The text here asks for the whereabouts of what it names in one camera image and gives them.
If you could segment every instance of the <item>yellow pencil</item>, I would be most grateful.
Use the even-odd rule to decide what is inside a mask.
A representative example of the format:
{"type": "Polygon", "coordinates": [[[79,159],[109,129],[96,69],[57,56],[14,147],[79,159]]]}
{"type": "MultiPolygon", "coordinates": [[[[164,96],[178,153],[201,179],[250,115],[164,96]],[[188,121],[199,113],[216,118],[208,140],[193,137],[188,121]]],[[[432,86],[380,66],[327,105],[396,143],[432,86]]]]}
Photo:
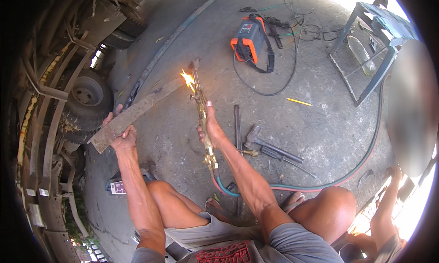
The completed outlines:
{"type": "Polygon", "coordinates": [[[308,103],[305,103],[305,102],[302,102],[302,101],[299,101],[299,100],[294,100],[294,99],[291,99],[291,98],[287,98],[287,100],[293,101],[293,102],[296,102],[296,103],[300,103],[300,104],[304,104],[304,105],[307,105],[307,106],[312,106],[311,104],[308,104],[308,103]]]}

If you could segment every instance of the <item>concrete floor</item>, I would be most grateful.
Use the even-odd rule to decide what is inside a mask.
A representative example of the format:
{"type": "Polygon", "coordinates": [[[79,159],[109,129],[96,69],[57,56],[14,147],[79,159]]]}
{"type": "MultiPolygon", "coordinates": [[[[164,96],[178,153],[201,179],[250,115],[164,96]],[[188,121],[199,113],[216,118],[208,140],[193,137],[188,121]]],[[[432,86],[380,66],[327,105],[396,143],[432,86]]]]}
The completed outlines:
{"type": "MultiPolygon", "coordinates": [[[[205,1],[149,0],[150,5],[144,11],[149,14],[148,29],[129,49],[117,52],[117,63],[108,80],[115,97],[123,91],[116,98],[117,103],[125,102],[134,82],[156,51],[177,26],[205,1]],[[157,38],[162,36],[164,38],[156,43],[157,38]]],[[[229,44],[241,19],[248,15],[239,13],[238,10],[246,6],[270,7],[282,1],[214,2],[163,55],[136,99],[149,94],[151,87],[158,81],[161,86],[177,78],[181,68],[187,68],[192,59],[199,57],[201,84],[207,98],[212,100],[217,119],[230,140],[235,142],[233,105],[239,104],[243,138],[253,124],[260,125],[262,139],[304,158],[302,167],[314,172],[320,179],[315,180],[292,165],[265,155],[258,158],[246,156],[269,183],[295,186],[330,183],[354,168],[369,147],[377,119],[377,91],[360,107],[354,107],[343,80],[327,57],[334,41],[323,40],[300,41],[293,81],[281,95],[264,97],[245,87],[233,70],[233,51],[229,44]],[[286,97],[309,102],[313,106],[287,101],[286,97]]],[[[305,12],[314,8],[325,30],[342,28],[351,13],[328,0],[300,0],[300,3],[305,12]]],[[[281,20],[291,17],[291,12],[284,6],[266,10],[264,14],[281,20]]],[[[320,23],[314,14],[310,14],[306,16],[305,24],[320,23]]],[[[364,45],[367,44],[368,35],[357,25],[354,35],[364,45]]],[[[312,33],[302,33],[304,39],[312,36],[312,33]]],[[[325,37],[334,38],[336,33],[328,33],[325,37]]],[[[266,93],[277,91],[288,81],[294,62],[294,42],[291,36],[282,37],[282,50],[277,49],[272,38],[270,40],[276,53],[274,73],[263,75],[243,63],[237,64],[240,75],[250,85],[266,93]]],[[[346,71],[358,66],[346,43],[339,48],[336,59],[346,71]]],[[[381,60],[379,57],[377,59],[378,67],[381,60]]],[[[263,68],[266,58],[262,56],[261,60],[259,66],[263,68]]],[[[352,85],[357,93],[367,83],[368,78],[361,71],[352,76],[352,85]]],[[[196,105],[188,99],[189,94],[190,91],[184,86],[177,89],[135,122],[134,126],[138,130],[139,160],[154,160],[157,165],[155,177],[169,182],[201,207],[204,207],[206,198],[216,192],[221,205],[234,212],[236,199],[219,194],[210,181],[207,167],[201,163],[204,149],[198,142],[195,131],[196,105]]],[[[365,166],[342,185],[354,193],[357,210],[382,186],[385,168],[394,163],[386,125],[387,107],[383,109],[381,133],[373,154],[365,166]],[[357,187],[360,177],[370,169],[374,174],[357,187]]],[[[92,146],[88,146],[87,151],[84,190],[89,219],[101,239],[101,245],[113,261],[129,262],[136,244],[130,238],[135,228],[128,214],[126,197],[112,196],[104,190],[106,180],[118,170],[114,151],[110,148],[98,155],[92,146]]],[[[220,153],[217,156],[222,181],[227,185],[233,180],[230,169],[223,156],[220,153]]],[[[279,203],[289,195],[285,191],[275,191],[275,194],[279,203]]],[[[310,199],[317,194],[313,192],[305,195],[310,199]]],[[[235,222],[251,226],[254,218],[245,206],[243,218],[235,222]]]]}

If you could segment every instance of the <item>gray t-shirt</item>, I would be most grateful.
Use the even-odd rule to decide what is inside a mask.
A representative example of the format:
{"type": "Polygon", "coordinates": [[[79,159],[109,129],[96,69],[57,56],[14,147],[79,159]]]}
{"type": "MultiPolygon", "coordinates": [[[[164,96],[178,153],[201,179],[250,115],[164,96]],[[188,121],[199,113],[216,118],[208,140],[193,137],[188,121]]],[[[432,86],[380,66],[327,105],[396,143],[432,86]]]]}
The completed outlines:
{"type": "MultiPolygon", "coordinates": [[[[148,248],[138,248],[131,263],[164,263],[163,255],[148,248]]],[[[268,244],[257,240],[228,241],[198,250],[179,263],[263,263],[263,262],[339,262],[337,252],[317,234],[298,223],[277,226],[268,244]]]]}

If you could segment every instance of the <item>welding machine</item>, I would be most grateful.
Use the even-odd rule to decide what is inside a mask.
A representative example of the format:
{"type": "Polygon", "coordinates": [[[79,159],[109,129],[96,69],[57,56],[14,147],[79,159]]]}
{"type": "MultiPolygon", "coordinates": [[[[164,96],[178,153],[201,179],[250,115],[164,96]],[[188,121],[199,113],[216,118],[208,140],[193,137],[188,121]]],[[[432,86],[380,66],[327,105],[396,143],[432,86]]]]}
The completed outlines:
{"type": "Polygon", "coordinates": [[[230,45],[235,51],[236,58],[249,64],[250,67],[261,73],[271,73],[274,70],[274,52],[271,48],[265,32],[264,20],[255,13],[244,17],[241,26],[235,37],[230,41],[230,45]],[[268,47],[267,70],[256,67],[258,54],[262,49],[264,41],[268,47]]]}

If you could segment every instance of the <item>ball peen hammer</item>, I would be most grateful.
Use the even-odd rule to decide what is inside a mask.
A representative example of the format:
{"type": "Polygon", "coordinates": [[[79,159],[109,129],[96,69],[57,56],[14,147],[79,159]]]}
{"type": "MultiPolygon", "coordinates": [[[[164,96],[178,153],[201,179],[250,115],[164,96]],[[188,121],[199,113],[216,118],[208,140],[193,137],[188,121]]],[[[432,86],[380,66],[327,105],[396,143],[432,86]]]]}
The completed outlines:
{"type": "Polygon", "coordinates": [[[244,147],[249,148],[252,143],[259,144],[261,146],[270,148],[278,153],[280,153],[283,156],[288,157],[289,159],[292,159],[296,162],[302,163],[303,158],[300,158],[299,156],[295,156],[294,154],[291,154],[287,151],[284,151],[276,146],[271,145],[270,143],[265,142],[264,140],[261,140],[259,138],[259,132],[261,131],[261,127],[258,125],[253,125],[252,129],[250,130],[249,134],[247,134],[247,141],[244,143],[244,147]]]}

